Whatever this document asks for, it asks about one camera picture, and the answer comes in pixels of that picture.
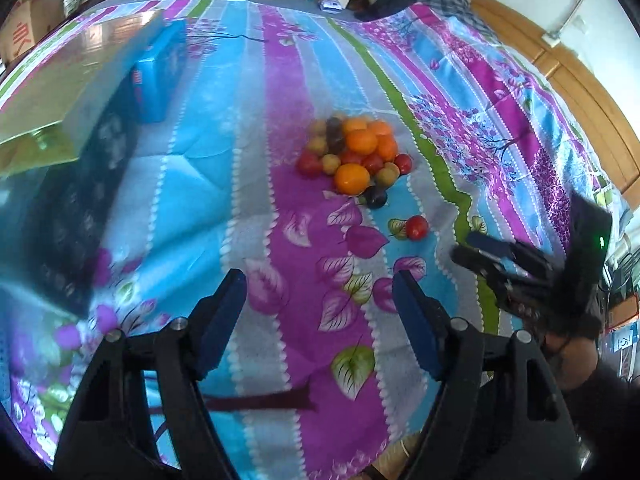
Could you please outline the red tomato pile left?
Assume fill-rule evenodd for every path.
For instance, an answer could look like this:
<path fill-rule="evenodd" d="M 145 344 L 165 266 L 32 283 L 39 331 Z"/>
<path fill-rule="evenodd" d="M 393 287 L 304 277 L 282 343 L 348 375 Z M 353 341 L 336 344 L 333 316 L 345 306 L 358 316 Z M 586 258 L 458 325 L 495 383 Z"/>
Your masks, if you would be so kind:
<path fill-rule="evenodd" d="M 321 159 L 313 152 L 302 151 L 295 167 L 296 171 L 307 179 L 318 178 L 323 174 Z"/>

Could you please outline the orange in pile centre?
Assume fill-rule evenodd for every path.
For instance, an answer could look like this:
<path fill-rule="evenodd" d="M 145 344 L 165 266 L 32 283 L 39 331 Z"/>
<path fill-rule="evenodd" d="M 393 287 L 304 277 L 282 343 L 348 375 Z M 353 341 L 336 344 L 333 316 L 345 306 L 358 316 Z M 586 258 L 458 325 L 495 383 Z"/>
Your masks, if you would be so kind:
<path fill-rule="evenodd" d="M 368 156 L 378 149 L 378 136 L 369 129 L 358 129 L 345 134 L 346 148 L 362 156 Z"/>

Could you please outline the large orange front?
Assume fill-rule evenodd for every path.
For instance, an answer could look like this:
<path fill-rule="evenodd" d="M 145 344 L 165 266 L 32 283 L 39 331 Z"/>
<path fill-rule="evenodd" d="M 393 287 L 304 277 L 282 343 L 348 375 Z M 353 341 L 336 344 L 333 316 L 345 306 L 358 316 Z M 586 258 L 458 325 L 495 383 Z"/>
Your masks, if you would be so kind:
<path fill-rule="evenodd" d="M 369 171 L 359 164 L 343 164 L 333 176 L 337 192 L 349 196 L 361 194 L 370 185 L 370 181 Z"/>

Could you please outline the colourful striped floral bedsheet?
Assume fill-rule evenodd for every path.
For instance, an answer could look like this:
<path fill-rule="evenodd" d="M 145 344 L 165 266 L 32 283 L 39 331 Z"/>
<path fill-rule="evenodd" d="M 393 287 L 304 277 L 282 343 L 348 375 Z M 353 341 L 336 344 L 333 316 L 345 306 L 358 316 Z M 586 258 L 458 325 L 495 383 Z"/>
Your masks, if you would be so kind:
<path fill-rule="evenodd" d="M 397 314 L 396 272 L 506 334 L 514 318 L 450 260 L 454 244 L 480 231 L 563 258 L 573 193 L 626 228 L 631 206 L 536 67 L 424 4 L 366 24 L 252 0 L 113 4 L 36 47 L 1 109 L 85 28 L 155 10 L 164 27 L 186 21 L 186 65 L 165 120 L 138 118 L 88 314 L 1 292 L 3 406 L 44 468 L 103 337 L 157 332 L 239 269 L 242 313 L 200 385 L 232 465 L 244 479 L 353 477 L 419 430 L 438 390 Z M 346 148 L 358 129 L 378 136 L 375 153 Z M 296 171 L 302 151 L 320 177 Z M 366 168 L 386 205 L 337 192 L 343 164 Z M 412 216 L 428 223 L 417 242 Z"/>

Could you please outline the black patterned box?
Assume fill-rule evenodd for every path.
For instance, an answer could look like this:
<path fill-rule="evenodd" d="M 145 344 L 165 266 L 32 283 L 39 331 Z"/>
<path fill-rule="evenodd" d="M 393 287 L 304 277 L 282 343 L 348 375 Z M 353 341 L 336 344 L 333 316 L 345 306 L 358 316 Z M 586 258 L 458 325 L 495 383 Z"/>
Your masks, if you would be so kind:
<path fill-rule="evenodd" d="M 1 180 L 1 291 L 83 318 L 108 215 L 140 125 L 126 77 L 73 162 Z"/>

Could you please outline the single red tomato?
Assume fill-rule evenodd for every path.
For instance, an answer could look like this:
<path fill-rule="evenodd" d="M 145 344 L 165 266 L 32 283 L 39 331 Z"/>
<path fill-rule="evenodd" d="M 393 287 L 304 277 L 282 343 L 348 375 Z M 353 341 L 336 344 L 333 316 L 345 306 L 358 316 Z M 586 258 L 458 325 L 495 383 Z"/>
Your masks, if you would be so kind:
<path fill-rule="evenodd" d="M 408 240 L 423 240 L 428 234 L 428 223 L 422 216 L 412 216 L 406 221 L 405 231 Z"/>

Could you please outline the blue rectangular box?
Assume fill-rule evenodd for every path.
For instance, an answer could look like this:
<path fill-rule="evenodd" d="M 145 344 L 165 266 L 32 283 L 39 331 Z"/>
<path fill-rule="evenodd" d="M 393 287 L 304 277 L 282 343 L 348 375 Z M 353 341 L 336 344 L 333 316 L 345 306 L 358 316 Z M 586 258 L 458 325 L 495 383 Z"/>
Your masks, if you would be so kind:
<path fill-rule="evenodd" d="M 132 71 L 139 122 L 165 120 L 185 65 L 186 21 L 168 22 Z"/>

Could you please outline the lower cardboard box red print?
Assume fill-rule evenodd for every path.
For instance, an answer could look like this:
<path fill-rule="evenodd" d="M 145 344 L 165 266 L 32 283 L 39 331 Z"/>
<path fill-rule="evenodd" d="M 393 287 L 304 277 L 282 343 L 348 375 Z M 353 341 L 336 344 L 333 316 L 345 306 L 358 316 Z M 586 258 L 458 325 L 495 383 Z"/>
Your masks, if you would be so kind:
<path fill-rule="evenodd" d="M 14 9 L 1 29 L 1 59 L 4 64 L 35 47 L 64 21 L 63 0 L 28 0 Z"/>

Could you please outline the wooden bed headboard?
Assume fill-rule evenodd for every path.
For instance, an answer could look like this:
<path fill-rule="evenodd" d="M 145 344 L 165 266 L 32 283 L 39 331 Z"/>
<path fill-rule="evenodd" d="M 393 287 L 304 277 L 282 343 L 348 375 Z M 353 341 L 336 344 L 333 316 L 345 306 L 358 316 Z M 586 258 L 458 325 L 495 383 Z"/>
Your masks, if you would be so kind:
<path fill-rule="evenodd" d="M 472 10 L 507 46 L 536 66 L 559 93 L 631 208 L 639 207 L 640 143 L 623 112 L 569 48 L 550 46 L 544 30 L 496 0 L 471 0 Z"/>

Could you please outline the dark plum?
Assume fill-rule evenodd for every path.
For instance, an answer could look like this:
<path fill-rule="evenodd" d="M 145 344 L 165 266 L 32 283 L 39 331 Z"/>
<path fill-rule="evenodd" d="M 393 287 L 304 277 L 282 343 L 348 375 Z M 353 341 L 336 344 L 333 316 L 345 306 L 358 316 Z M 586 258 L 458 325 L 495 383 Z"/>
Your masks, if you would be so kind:
<path fill-rule="evenodd" d="M 388 195 L 385 188 L 377 185 L 368 186 L 361 194 L 361 201 L 372 210 L 377 210 L 386 205 Z"/>

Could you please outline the gold red flat box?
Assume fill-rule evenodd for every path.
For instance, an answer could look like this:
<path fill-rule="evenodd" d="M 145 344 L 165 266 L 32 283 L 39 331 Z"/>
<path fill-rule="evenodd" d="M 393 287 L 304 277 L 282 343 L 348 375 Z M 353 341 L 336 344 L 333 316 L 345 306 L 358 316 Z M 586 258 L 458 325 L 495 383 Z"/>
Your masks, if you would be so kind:
<path fill-rule="evenodd" d="M 85 28 L 1 110 L 1 174 L 73 162 L 108 101 L 164 27 L 161 10 Z"/>

